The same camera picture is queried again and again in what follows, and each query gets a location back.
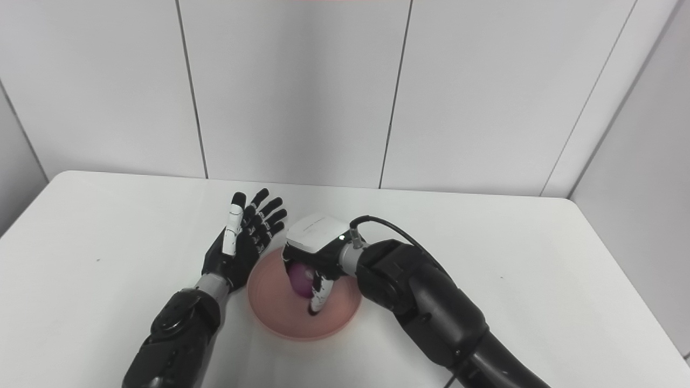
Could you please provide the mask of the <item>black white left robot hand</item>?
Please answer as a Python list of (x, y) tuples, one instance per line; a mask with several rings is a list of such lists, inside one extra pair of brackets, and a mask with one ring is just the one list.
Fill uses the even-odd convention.
[(235, 192), (226, 226), (205, 253), (202, 275), (219, 276), (229, 292), (244, 287), (261, 255), (284, 230), (286, 217), (283, 199), (270, 198), (267, 188), (251, 201), (244, 192)]

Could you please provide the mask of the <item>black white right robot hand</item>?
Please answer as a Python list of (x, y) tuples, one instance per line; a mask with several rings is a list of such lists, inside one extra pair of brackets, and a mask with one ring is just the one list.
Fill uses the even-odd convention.
[(288, 229), (282, 260), (293, 292), (307, 298), (307, 312), (325, 307), (335, 281), (347, 276), (343, 253), (351, 245), (348, 225), (325, 214), (311, 214)]

